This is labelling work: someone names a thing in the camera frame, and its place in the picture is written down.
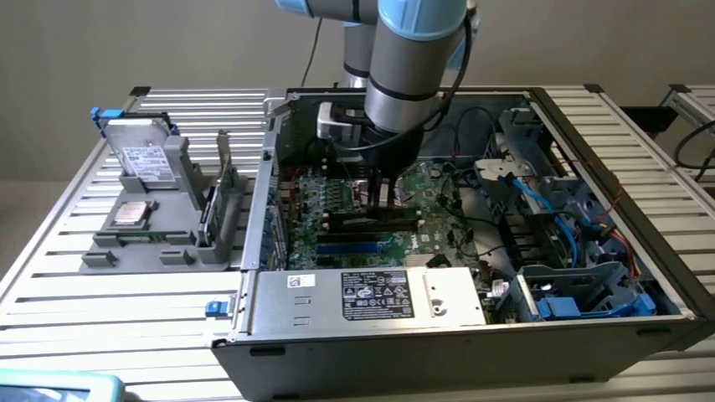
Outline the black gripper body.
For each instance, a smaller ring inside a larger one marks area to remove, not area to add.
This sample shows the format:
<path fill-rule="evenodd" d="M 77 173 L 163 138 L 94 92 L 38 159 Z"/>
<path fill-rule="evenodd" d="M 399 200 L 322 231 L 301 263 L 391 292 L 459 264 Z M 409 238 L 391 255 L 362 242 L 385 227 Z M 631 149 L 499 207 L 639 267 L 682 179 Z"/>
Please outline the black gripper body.
<path fill-rule="evenodd" d="M 374 145 L 391 137 L 398 137 L 387 145 L 362 151 L 369 165 L 370 180 L 395 179 L 417 160 L 422 143 L 423 128 L 415 129 L 405 135 L 369 126 L 362 132 L 362 145 Z"/>

